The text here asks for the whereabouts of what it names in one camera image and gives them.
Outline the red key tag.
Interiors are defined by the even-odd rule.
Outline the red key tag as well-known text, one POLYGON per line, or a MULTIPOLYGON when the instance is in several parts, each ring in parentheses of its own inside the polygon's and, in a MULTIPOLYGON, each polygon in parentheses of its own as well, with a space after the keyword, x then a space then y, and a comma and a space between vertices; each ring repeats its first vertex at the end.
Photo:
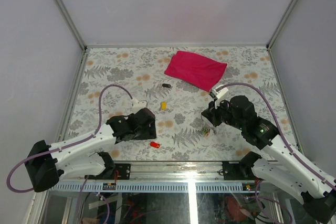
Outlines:
POLYGON ((156 143, 156 142, 151 142, 150 146, 153 147, 153 148, 160 148, 160 144, 156 143))

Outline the bunch of tagged keys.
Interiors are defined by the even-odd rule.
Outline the bunch of tagged keys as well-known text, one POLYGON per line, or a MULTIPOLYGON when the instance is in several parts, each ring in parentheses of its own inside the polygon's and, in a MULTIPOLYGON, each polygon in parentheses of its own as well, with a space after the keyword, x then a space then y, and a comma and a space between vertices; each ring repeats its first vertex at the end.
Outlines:
POLYGON ((204 127, 202 127, 202 129, 201 129, 201 133, 202 133, 202 135, 205 136, 205 137, 209 136, 210 132, 211 132, 211 128, 208 127, 208 126, 204 126, 204 127))

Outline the large metal keyring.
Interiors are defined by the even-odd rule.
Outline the large metal keyring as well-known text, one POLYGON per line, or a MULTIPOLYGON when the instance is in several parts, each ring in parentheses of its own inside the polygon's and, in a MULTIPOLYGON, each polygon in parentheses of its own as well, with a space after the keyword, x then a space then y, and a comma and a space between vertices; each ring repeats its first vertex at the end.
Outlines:
POLYGON ((204 126, 208 126, 208 127, 210 127, 211 128, 211 133, 213 133, 213 134, 216 134, 216 129, 215 129, 215 127, 211 124, 211 122, 207 119, 207 118, 205 118, 205 117, 201 117, 201 119, 202 119, 202 121, 203 121, 203 123, 204 123, 204 126))

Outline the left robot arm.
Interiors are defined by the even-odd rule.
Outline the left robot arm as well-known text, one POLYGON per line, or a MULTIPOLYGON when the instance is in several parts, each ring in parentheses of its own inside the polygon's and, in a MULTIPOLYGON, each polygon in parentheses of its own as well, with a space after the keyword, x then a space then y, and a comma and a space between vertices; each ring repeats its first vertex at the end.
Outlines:
POLYGON ((44 140, 35 143, 25 167, 37 193, 54 187, 62 179, 109 179, 115 172, 109 153, 116 144, 155 138, 155 115, 142 108, 127 116, 111 117, 97 132, 50 145, 44 140))

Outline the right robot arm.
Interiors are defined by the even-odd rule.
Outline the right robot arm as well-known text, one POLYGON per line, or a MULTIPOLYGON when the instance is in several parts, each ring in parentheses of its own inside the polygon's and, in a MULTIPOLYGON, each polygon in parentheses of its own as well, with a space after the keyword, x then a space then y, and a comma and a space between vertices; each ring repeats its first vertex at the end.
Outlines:
POLYGON ((254 105, 244 95, 210 102, 201 115, 217 127, 222 123, 241 131, 252 146, 282 164, 272 166, 260 155, 249 152, 240 160, 239 172, 245 179, 254 176, 272 183, 299 201, 316 221, 328 223, 335 214, 335 178, 282 139, 279 129, 255 112, 254 105))

